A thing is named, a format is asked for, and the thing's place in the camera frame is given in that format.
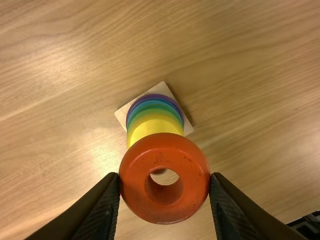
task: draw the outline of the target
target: rainbow ring stack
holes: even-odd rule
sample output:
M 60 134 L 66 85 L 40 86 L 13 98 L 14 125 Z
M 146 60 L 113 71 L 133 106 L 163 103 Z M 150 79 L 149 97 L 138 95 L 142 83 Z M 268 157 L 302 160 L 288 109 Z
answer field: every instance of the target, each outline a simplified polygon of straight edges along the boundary
M 126 115 L 127 146 L 156 133 L 184 135 L 184 114 L 177 102 L 162 94 L 138 98 Z

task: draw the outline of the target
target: yellow ring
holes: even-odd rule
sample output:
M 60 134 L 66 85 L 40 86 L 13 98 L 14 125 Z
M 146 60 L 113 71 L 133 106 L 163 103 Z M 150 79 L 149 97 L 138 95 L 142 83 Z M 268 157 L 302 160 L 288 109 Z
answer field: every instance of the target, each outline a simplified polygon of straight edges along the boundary
M 172 133 L 184 136 L 184 129 L 174 117 L 160 113 L 150 113 L 139 117 L 132 123 L 127 132 L 127 146 L 130 148 L 145 136 L 157 133 Z

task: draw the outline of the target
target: wooden table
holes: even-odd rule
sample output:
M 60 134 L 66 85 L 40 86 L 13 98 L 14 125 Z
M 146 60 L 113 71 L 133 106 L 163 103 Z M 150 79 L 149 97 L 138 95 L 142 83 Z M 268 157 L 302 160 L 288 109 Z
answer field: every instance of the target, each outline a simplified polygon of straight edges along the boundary
M 212 172 L 284 223 L 320 209 L 317 0 L 2 0 L 0 239 L 59 215 L 126 152 L 116 109 L 165 81 Z M 207 201 L 116 240 L 211 240 Z

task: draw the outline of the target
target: orange ring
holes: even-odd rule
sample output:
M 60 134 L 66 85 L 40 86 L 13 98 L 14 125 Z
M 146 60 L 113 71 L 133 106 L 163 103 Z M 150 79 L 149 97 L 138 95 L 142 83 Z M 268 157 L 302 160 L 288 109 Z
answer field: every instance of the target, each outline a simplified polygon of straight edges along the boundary
M 160 185 L 150 173 L 171 169 L 179 179 Z M 121 195 L 140 218 L 155 224 L 173 224 L 191 217 L 206 200 L 210 170 L 201 150 L 187 138 L 156 133 L 137 141 L 120 164 Z

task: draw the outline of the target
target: ring hole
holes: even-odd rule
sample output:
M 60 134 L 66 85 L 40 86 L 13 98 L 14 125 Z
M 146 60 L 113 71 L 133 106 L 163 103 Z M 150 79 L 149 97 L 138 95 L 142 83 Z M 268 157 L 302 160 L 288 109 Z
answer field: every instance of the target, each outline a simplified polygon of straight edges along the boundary
M 175 171 L 166 168 L 157 169 L 150 176 L 153 181 L 163 186 L 174 184 L 179 179 L 179 175 Z
M 168 169 L 162 175 L 150 174 L 145 180 L 145 191 L 159 204 L 170 205 L 180 199 L 184 184 L 179 175 Z

